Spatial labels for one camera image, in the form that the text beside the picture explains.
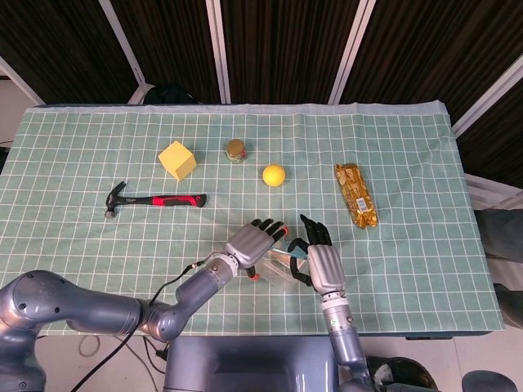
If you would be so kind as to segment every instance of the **yellow cube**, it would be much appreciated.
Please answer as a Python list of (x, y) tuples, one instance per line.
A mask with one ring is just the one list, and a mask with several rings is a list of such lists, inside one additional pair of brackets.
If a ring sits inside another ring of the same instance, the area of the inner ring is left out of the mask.
[(158, 158), (165, 170), (179, 181), (186, 178), (196, 167), (194, 155), (179, 141), (169, 145)]

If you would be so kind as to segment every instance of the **hammer handle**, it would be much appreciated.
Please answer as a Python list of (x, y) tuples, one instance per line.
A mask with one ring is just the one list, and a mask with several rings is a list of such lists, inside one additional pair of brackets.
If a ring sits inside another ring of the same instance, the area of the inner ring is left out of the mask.
[(206, 194), (187, 194), (172, 196), (153, 196), (154, 206), (193, 206), (203, 207), (207, 202)]

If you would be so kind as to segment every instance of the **jar lid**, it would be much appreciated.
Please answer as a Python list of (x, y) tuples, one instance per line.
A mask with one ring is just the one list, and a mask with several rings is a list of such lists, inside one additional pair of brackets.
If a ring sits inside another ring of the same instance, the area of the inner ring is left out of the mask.
[(245, 150), (245, 144), (240, 139), (233, 139), (227, 145), (227, 153), (231, 156), (241, 155)]

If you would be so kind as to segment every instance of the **wire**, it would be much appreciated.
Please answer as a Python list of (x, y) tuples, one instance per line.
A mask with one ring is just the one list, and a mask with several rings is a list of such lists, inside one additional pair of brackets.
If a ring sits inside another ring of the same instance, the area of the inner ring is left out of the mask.
[(151, 359), (150, 354), (149, 354), (149, 346), (148, 345), (150, 345), (154, 349), (154, 352), (158, 351), (158, 349), (153, 345), (153, 343), (151, 343), (151, 341), (149, 339), (147, 339), (146, 336), (142, 336), (141, 338), (144, 341), (145, 353), (147, 354), (147, 358), (149, 359), (150, 366), (152, 366), (156, 372), (165, 374), (165, 372), (163, 370), (158, 369), (156, 367), (156, 365), (153, 363), (153, 360)]
[[(191, 265), (187, 265), (184, 270), (181, 272), (181, 274), (179, 274), (175, 279), (169, 281), (169, 282), (166, 282), (164, 283), (159, 289), (158, 291), (156, 292), (156, 294), (154, 294), (153, 296), (153, 299), (150, 300), (149, 302), (149, 307), (151, 307), (154, 302), (156, 301), (156, 299), (158, 298), (158, 296), (160, 295), (160, 293), (162, 292), (162, 290), (167, 287), (168, 285), (170, 284), (173, 284), (175, 282), (177, 282), (178, 280), (180, 280), (185, 274), (187, 274), (190, 270), (192, 270), (193, 268), (196, 268), (196, 267), (200, 267), (201, 265), (205, 264), (207, 262), (207, 260), (213, 256), (214, 254), (216, 253), (219, 253), (219, 252), (213, 252), (211, 253), (209, 256), (207, 256), (204, 260), (201, 260), (201, 261), (197, 261), (195, 262), (194, 264), (191, 264)], [(111, 358), (113, 358), (128, 342), (129, 340), (131, 339), (132, 335), (134, 335), (134, 332), (136, 332), (136, 330), (138, 329), (138, 327), (141, 325), (141, 322), (143, 321), (143, 318), (144, 318), (144, 314), (145, 314), (145, 310), (144, 310), (144, 307), (143, 305), (141, 304), (141, 302), (139, 302), (140, 304), (140, 317), (138, 319), (138, 323), (136, 323), (135, 327), (129, 332), (129, 334), (125, 337), (125, 339), (123, 339), (120, 343), (120, 345), (118, 347), (116, 347), (111, 353), (109, 353), (109, 355), (107, 355), (104, 359), (102, 359), (93, 369), (91, 369), (91, 371), (86, 374), (84, 376), (84, 378), (82, 380), (80, 380), (78, 382), (78, 384), (71, 390), (71, 392), (77, 392), (83, 384), (85, 384), (87, 382), (87, 380), (89, 380), (89, 378), (91, 378), (91, 376), (93, 374), (95, 374), (96, 372), (98, 372), (98, 370), (100, 370), (100, 368), (102, 366), (104, 366), (107, 362), (109, 362), (109, 360)]]
[(160, 295), (160, 293), (162, 292), (162, 290), (164, 288), (166, 288), (167, 286), (169, 286), (170, 284), (173, 284), (173, 283), (176, 283), (178, 280), (180, 280), (185, 274), (187, 274), (189, 271), (191, 271), (193, 268), (196, 268), (196, 267), (200, 267), (201, 265), (204, 265), (207, 260), (209, 260), (212, 256), (214, 256), (216, 253), (221, 253), (221, 252), (213, 252), (211, 253), (209, 256), (205, 257), (205, 259), (201, 260), (201, 261), (196, 261), (194, 264), (190, 264), (190, 265), (187, 265), (183, 271), (181, 271), (181, 274), (179, 274), (175, 279), (169, 281), (169, 282), (166, 282), (164, 283), (162, 286), (160, 286), (160, 288), (158, 289), (158, 291), (156, 292), (156, 294), (154, 294), (153, 296), (153, 299), (150, 300), (149, 302), (149, 306), (152, 306), (154, 304), (154, 302), (157, 300), (158, 296)]
[[(83, 351), (82, 351), (82, 347), (83, 347), (83, 342), (88, 338), (88, 337), (94, 337), (96, 339), (96, 348), (89, 354), (85, 354)], [(100, 350), (100, 338), (97, 336), (97, 335), (86, 335), (84, 336), (81, 340), (80, 340), (80, 343), (78, 344), (78, 353), (80, 355), (82, 355), (84, 358), (90, 358), (94, 355), (96, 355), (96, 353)]]
[(113, 351), (111, 351), (109, 353), (109, 355), (107, 355), (104, 359), (102, 359), (93, 369), (91, 369), (91, 371), (86, 374), (84, 376), (84, 378), (82, 380), (80, 380), (78, 382), (78, 384), (71, 390), (71, 392), (77, 392), (83, 384), (86, 383), (87, 380), (89, 380), (89, 378), (91, 378), (91, 376), (93, 374), (95, 374), (96, 372), (98, 372), (98, 370), (100, 370), (100, 368), (102, 366), (104, 366), (107, 362), (109, 362), (109, 360), (111, 358), (113, 358), (126, 344), (127, 342), (129, 341), (129, 339), (131, 339), (132, 335), (134, 334), (134, 332), (138, 329), (138, 327), (141, 325), (141, 322), (144, 318), (144, 307), (143, 305), (141, 304), (141, 302), (138, 301), (138, 303), (140, 304), (140, 317), (138, 318), (138, 322), (136, 323), (136, 325), (134, 326), (134, 328), (129, 332), (129, 334), (125, 337), (125, 339), (122, 340), (122, 343), (120, 343), (120, 345), (118, 347), (116, 347)]
[[(114, 337), (114, 339), (118, 339), (119, 341), (123, 341), (123, 339), (120, 339), (120, 338), (117, 337), (117, 336), (113, 336), (113, 337)], [(151, 373), (151, 371), (149, 370), (149, 367), (147, 366), (147, 363), (145, 363), (145, 361), (141, 358), (141, 356), (138, 355), (138, 354), (136, 353), (136, 351), (133, 350), (133, 349), (131, 348), (131, 346), (130, 346), (128, 343), (126, 343), (125, 346), (128, 348), (129, 351), (132, 352), (132, 354), (136, 357), (136, 359), (138, 359), (138, 360), (141, 362), (141, 364), (144, 365), (145, 370), (147, 371), (147, 373), (149, 373), (150, 380), (153, 381), (154, 390), (155, 390), (156, 392), (158, 392), (158, 387), (156, 386), (156, 381), (154, 380), (153, 373)]]

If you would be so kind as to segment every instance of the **food package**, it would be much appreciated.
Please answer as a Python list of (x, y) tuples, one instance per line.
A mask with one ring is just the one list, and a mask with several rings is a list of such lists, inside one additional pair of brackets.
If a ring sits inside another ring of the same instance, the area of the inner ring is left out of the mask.
[(334, 165), (337, 181), (342, 189), (352, 221), (361, 229), (378, 224), (378, 215), (360, 169), (354, 163)]

